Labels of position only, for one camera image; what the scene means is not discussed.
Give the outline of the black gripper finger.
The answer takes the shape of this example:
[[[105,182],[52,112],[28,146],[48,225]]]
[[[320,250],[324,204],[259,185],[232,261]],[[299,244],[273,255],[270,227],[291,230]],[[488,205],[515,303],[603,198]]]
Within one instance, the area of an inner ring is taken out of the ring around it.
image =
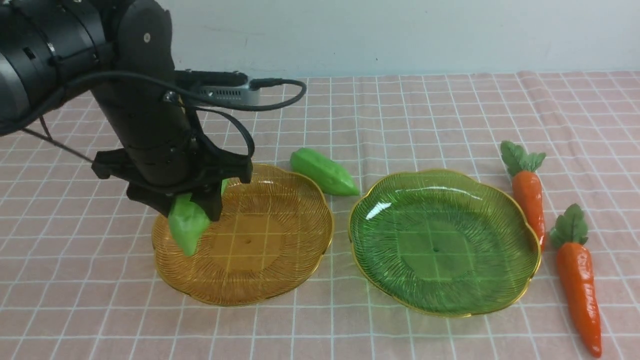
[[[126,196],[131,201],[146,205],[146,207],[155,210],[165,218],[169,217],[174,200],[172,196],[161,193],[127,193]]]
[[[222,184],[209,184],[198,190],[198,205],[213,223],[221,216],[222,193]]]

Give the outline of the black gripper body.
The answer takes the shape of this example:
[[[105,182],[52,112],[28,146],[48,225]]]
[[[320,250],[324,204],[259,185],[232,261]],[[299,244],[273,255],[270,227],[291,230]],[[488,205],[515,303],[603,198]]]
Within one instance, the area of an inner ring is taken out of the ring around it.
[[[253,171],[250,158],[203,145],[101,151],[91,168],[100,179],[127,182],[126,193],[158,193],[173,199],[226,179],[250,182]]]

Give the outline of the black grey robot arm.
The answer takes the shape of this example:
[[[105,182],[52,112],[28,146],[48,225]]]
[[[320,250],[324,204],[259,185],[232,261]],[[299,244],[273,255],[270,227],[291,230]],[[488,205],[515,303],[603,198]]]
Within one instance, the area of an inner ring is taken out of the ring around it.
[[[1,134],[29,132],[91,92],[121,143],[96,153],[96,177],[128,183],[131,200],[169,216],[179,195],[210,221],[222,181],[252,178],[248,155],[204,134],[195,103],[225,107],[176,83],[172,19],[154,0],[12,0],[1,6]]]

